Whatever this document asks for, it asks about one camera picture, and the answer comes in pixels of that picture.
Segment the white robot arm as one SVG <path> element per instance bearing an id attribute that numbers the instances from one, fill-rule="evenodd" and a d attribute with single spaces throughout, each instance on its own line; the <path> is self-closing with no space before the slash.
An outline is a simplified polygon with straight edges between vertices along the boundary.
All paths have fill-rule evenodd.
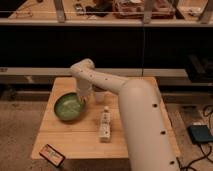
<path id="1" fill-rule="evenodd" d="M 143 78 L 127 78 L 95 70 L 91 59 L 70 67 L 77 93 L 95 85 L 118 96 L 118 107 L 132 171 L 180 171 L 160 109 L 161 95 Z"/>

